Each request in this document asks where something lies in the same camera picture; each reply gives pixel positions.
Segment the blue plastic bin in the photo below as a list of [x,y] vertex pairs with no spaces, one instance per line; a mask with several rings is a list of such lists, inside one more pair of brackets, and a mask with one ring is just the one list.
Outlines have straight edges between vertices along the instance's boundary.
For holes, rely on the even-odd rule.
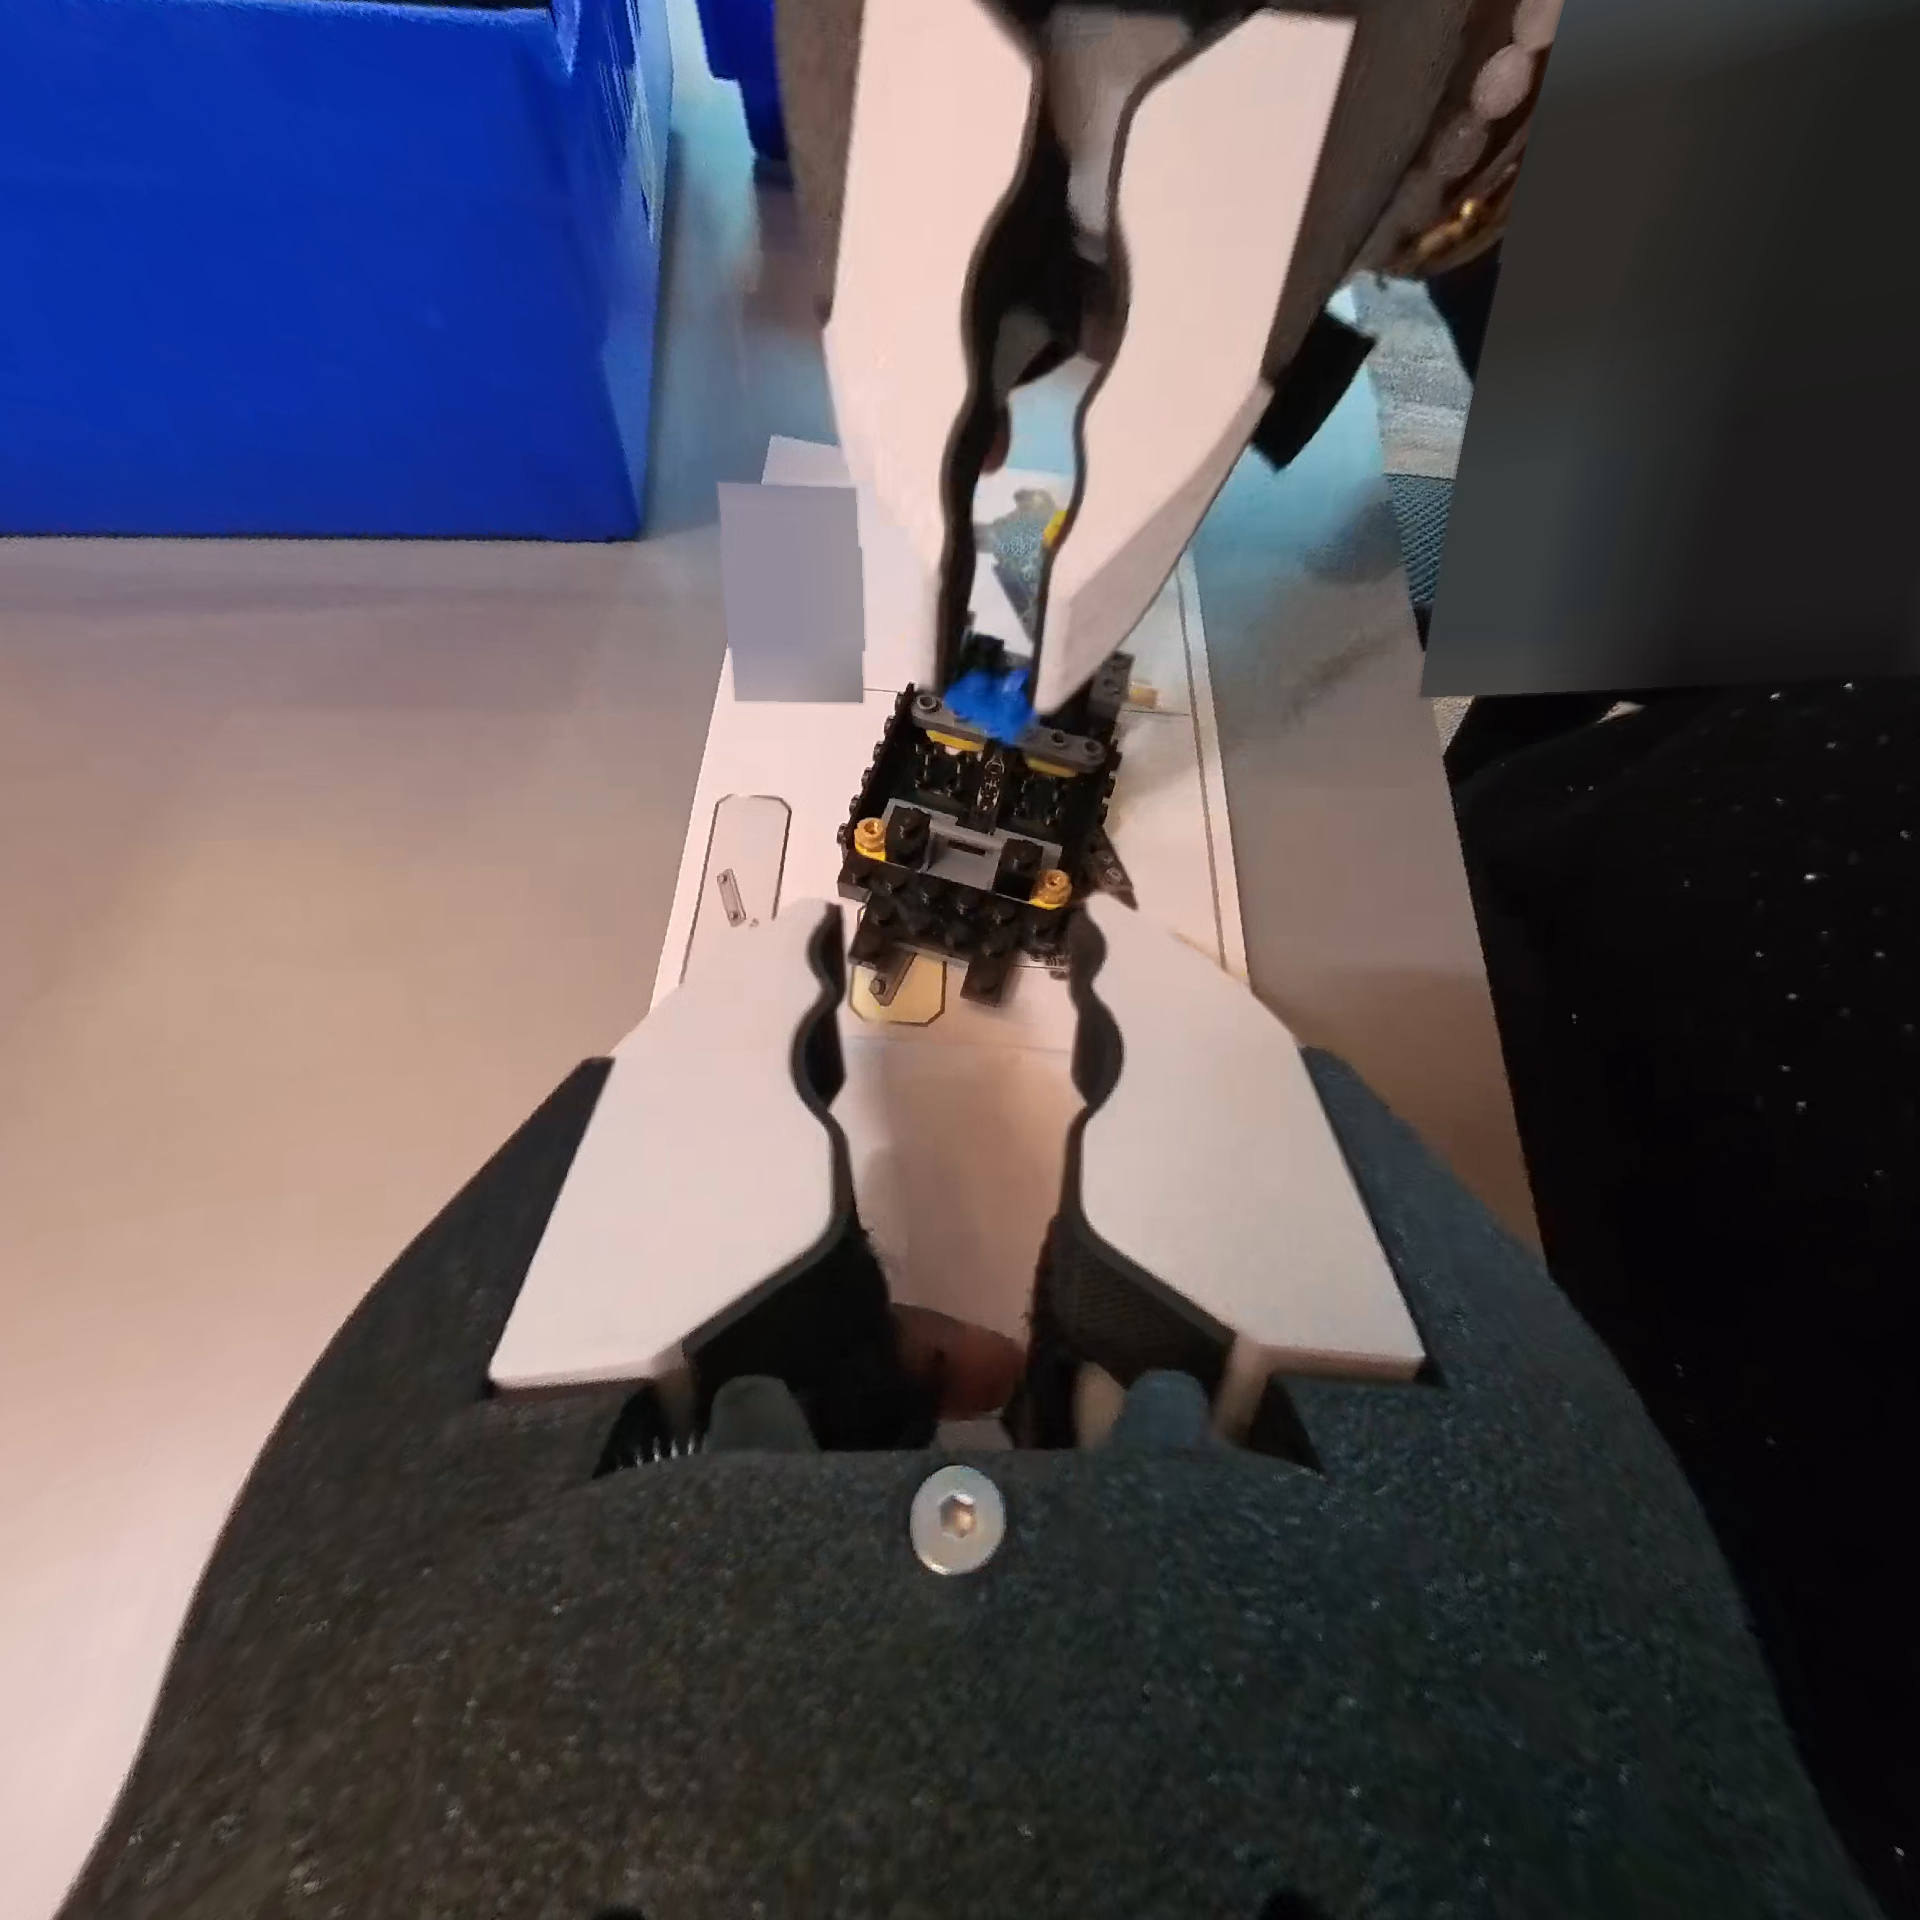
[[697,3],[695,10],[710,75],[736,87],[757,166],[773,178],[788,178],[777,78],[777,4]]
[[672,87],[658,3],[5,3],[5,534],[636,538]]

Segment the black lego model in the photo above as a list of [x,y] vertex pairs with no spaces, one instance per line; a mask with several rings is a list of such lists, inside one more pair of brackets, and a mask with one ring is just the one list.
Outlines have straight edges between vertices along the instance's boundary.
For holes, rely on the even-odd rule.
[[[973,629],[954,660],[958,678],[1026,665]],[[1120,715],[1152,705],[1133,668],[1132,654],[1111,654],[1062,715],[1037,715],[1014,747],[970,749],[906,719],[909,690],[948,686],[896,694],[836,835],[836,889],[855,907],[847,950],[878,1009],[896,1009],[921,959],[958,969],[965,1001],[999,1006],[1016,966],[1065,971],[1082,901],[1138,906],[1108,833]]]

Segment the small blue lego piece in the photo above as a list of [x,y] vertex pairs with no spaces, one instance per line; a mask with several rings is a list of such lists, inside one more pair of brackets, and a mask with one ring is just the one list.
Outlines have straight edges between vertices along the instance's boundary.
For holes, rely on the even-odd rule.
[[909,690],[905,715],[917,730],[958,738],[970,749],[989,743],[1014,747],[1037,723],[1022,662],[970,668],[941,692]]

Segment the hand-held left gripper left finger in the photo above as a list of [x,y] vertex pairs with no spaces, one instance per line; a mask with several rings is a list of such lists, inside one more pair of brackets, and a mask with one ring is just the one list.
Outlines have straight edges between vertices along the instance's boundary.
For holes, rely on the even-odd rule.
[[844,913],[719,939],[609,1054],[495,1342],[500,1394],[681,1375],[697,1420],[774,1379],[821,1450],[905,1439],[887,1277],[856,1211],[836,1010]]

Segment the white instruction booklet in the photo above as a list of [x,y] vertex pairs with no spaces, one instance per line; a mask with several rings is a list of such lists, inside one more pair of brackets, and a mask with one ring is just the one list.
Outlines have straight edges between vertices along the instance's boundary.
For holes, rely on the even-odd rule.
[[[721,660],[687,821],[656,998],[728,933],[802,899],[831,899],[836,835],[897,686],[896,605],[906,555],[858,501],[869,615],[861,705],[743,705]],[[1149,918],[1246,978],[1231,817],[1206,629],[1184,557],[1132,635],[1135,692],[1120,713],[1108,835]],[[847,974],[838,1010],[847,1082],[831,1103],[855,1201],[897,1302],[1016,1338],[1058,1203],[1072,998],[1024,965],[997,1006],[959,966],[914,959],[892,998]]]

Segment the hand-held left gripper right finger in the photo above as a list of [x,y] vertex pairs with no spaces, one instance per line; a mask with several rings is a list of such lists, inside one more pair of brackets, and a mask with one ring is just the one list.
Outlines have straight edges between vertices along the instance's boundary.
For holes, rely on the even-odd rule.
[[1090,1447],[1088,1374],[1184,1375],[1236,1450],[1310,1450],[1294,1379],[1404,1386],[1424,1342],[1282,1020],[1122,902],[1066,939],[1080,1111],[1028,1306],[1022,1450]]

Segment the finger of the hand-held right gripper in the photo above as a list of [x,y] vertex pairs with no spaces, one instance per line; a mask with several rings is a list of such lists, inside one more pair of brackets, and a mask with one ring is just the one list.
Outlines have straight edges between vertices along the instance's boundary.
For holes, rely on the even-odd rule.
[[1000,4],[861,10],[823,347],[855,492],[896,554],[884,646],[922,690],[968,621],[975,485],[1053,347],[1016,290],[1041,92]]
[[1336,94],[1349,15],[1262,6],[1181,51],[1120,118],[1120,334],[1073,418],[1030,701],[1062,708],[1157,601],[1272,397],[1264,356]]

